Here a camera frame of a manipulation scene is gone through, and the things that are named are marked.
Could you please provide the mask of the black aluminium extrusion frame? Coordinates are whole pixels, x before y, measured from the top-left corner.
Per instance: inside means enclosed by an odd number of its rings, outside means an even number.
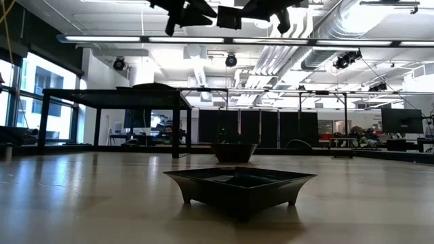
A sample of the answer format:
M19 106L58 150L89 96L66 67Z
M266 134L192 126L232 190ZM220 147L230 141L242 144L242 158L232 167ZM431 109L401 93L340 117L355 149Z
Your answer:
M185 145L180 145L180 157L187 154L212 154L211 144L191 146L190 150ZM72 143L61 146L45 145L45 152L42 154L37 148L37 139L33 138L31 144L25 144L19 140L9 141L0 138L0 158L6 156L35 156L35 155L53 155L66 153L82 152L112 152L112 153L166 153L172 156L172 145L168 146L104 146L94 148L93 144ZM374 149L314 149L307 148L259 148L258 145L253 155L297 155L297 156L333 156L333 157L365 157L372 159L383 159L392 161L405 161L426 163L434 165L434 155L422 152L400 152L384 151Z

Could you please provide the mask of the black room divider panels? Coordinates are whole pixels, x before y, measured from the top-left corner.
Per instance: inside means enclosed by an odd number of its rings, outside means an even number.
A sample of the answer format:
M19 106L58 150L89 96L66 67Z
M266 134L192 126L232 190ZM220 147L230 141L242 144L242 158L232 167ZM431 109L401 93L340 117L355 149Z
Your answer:
M287 148L291 140L319 144L317 113L259 110L200 110L200 143L257 144Z

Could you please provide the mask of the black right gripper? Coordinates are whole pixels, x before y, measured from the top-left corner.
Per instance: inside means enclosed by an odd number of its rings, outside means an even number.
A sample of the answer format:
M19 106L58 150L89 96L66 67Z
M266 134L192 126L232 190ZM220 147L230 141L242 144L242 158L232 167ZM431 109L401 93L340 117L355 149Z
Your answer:
M284 8L292 6L301 7L304 5L304 2L305 0L250 0L241 9L241 17L269 21L270 17L277 13L279 21L277 30L280 33L286 33L289 31L291 24L289 12Z

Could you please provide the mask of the black small square mini plate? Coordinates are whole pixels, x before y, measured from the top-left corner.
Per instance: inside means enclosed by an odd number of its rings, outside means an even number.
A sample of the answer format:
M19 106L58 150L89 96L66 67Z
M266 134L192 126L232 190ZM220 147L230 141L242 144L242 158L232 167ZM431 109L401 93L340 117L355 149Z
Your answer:
M219 5L216 26L234 30L241 29L241 10L235 7Z
M166 171L186 204L192 200L223 209L241 221L258 211L296 204L300 189L315 174L255 167L213 167Z

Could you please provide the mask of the black computer monitor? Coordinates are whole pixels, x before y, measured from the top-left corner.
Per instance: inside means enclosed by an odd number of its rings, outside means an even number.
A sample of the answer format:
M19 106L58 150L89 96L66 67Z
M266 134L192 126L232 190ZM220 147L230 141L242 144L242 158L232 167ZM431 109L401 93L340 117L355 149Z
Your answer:
M384 133L421 134L424 131L421 110L382 108L381 118Z

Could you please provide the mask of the black perforated metal shelf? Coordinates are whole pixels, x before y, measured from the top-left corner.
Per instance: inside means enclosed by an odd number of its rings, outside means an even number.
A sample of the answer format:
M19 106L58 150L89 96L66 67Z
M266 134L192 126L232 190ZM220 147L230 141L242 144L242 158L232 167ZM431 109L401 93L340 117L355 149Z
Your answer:
M153 89L44 89L37 148L45 152L47 117L55 98L96 109L94 148L99 147L101 112L105 109L155 109L172 111L172 157L180 157L180 112L187 112L186 149L191 149L192 106L180 90Z

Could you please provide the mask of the silver ventilation duct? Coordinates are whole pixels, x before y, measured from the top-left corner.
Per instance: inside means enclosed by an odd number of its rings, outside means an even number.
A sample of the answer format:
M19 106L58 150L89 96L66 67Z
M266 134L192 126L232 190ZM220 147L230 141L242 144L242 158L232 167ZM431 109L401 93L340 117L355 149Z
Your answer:
M342 0L315 39L426 39L434 35L434 0Z

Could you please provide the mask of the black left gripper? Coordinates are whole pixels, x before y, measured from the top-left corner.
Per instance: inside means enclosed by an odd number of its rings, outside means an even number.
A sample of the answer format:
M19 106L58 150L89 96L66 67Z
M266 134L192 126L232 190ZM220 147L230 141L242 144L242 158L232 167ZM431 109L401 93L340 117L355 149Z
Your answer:
M169 18L165 27L168 36L174 34L178 22L181 27L209 26L212 25L212 18L217 18L217 12L206 0L148 0L148 2L151 8L157 6L164 10L171 10L168 12Z

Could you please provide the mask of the overhead LED light bar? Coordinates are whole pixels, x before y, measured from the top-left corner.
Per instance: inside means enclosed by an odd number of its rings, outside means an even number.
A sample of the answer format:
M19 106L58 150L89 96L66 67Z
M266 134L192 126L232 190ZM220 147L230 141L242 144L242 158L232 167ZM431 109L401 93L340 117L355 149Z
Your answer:
M61 43L130 43L130 44L215 44L215 45L272 45L306 47L368 47L368 48L434 48L434 40L405 39L313 39L260 37L160 37L160 36L104 36L58 35Z

